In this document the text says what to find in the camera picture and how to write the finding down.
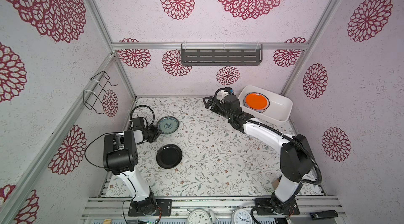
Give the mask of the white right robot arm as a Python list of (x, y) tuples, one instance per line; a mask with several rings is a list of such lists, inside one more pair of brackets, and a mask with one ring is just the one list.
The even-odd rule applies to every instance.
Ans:
[(279, 215), (287, 213), (303, 185), (320, 185), (323, 179), (307, 138), (301, 134), (287, 135), (263, 124), (250, 113), (242, 111), (239, 99), (231, 89), (221, 88), (220, 91), (228, 95), (221, 100), (215, 95), (203, 98), (205, 108), (226, 118), (234, 129), (259, 139), (280, 155), (282, 174), (277, 188), (271, 195), (270, 203), (256, 206), (251, 213), (259, 211)]

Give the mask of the teal patterned plate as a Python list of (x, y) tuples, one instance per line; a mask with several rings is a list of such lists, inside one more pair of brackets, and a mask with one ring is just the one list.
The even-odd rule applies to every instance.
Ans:
[(173, 116), (166, 116), (157, 122), (157, 128), (163, 135), (170, 135), (178, 130), (180, 121)]

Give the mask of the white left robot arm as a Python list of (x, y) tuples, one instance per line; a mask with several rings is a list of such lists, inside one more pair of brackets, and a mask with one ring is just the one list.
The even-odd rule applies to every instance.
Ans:
[(107, 133), (104, 137), (103, 166), (120, 178), (131, 197), (129, 215), (152, 216), (158, 205), (150, 186), (141, 176), (138, 165), (137, 143), (144, 140), (144, 118), (131, 120), (132, 129)]

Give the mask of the orange plastic plate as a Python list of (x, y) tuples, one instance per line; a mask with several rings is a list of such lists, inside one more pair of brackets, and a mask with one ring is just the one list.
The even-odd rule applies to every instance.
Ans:
[(244, 104), (249, 109), (258, 112), (264, 112), (266, 109), (269, 108), (270, 101), (265, 95), (261, 93), (251, 92), (245, 96)]

